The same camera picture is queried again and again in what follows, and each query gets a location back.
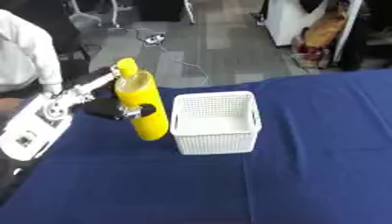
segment basket handle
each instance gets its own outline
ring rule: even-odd
[[[176,117],[174,118],[174,129],[176,130],[178,126],[179,126],[179,116],[176,115]]]
[[[256,110],[252,110],[252,118],[256,128],[260,129],[262,127],[262,122],[261,122],[260,114]]]

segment person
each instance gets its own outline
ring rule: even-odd
[[[268,8],[270,6],[270,0],[264,0],[262,3],[262,8],[259,12],[251,12],[250,16],[255,20],[257,26],[265,26],[265,20],[268,16]]]
[[[7,10],[0,10],[0,95],[38,81],[42,91],[57,95],[62,77],[52,37]]]

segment bag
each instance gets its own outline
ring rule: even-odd
[[[304,42],[311,47],[328,46],[344,29],[347,18],[345,7],[339,5],[337,10],[327,12],[306,31]]]
[[[302,68],[328,68],[332,58],[332,52],[328,47],[312,47],[306,45],[304,35],[296,36],[292,41],[291,57]]]

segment power strip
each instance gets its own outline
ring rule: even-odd
[[[166,39],[166,36],[161,33],[161,34],[156,34],[156,35],[151,35],[147,39],[144,40],[144,43],[147,46],[157,46],[161,45]]]

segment yellow bottle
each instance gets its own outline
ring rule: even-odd
[[[122,77],[115,82],[115,93],[123,106],[133,109],[151,104],[156,109],[151,115],[131,120],[136,132],[146,141],[163,137],[169,129],[169,120],[154,77],[147,71],[139,70],[132,58],[121,59],[116,66]]]

